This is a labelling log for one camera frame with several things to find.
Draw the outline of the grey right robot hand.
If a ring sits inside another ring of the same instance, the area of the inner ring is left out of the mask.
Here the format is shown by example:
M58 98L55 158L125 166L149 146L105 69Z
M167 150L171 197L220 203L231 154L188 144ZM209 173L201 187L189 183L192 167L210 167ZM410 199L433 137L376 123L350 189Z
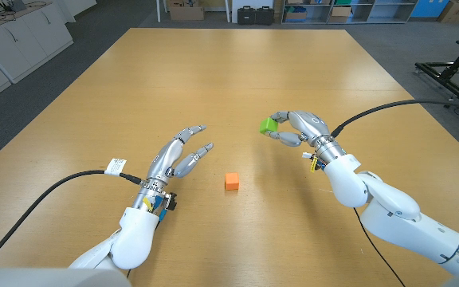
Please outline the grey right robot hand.
M271 119L282 124L289 122L298 133L294 132L277 132L268 130L265 134L282 144L289 147L298 147L302 142L308 143L314 147L316 139L321 136L329 136L328 126L316 115L305 111L276 112L271 115Z

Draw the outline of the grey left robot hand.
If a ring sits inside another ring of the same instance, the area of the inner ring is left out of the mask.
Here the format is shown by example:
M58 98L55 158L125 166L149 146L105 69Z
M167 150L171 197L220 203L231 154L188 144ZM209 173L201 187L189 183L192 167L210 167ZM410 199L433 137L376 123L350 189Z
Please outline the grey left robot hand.
M183 147L187 141L193 135L202 132L205 129L206 125L203 124L184 128L182 131L177 133L153 159L146 179L158 180L164 185L167 185L170 178L183 178L188 175L197 165L198 161L214 147L213 143L208 143L199 148L197 151L190 153L175 167L174 163L177 162L182 155Z

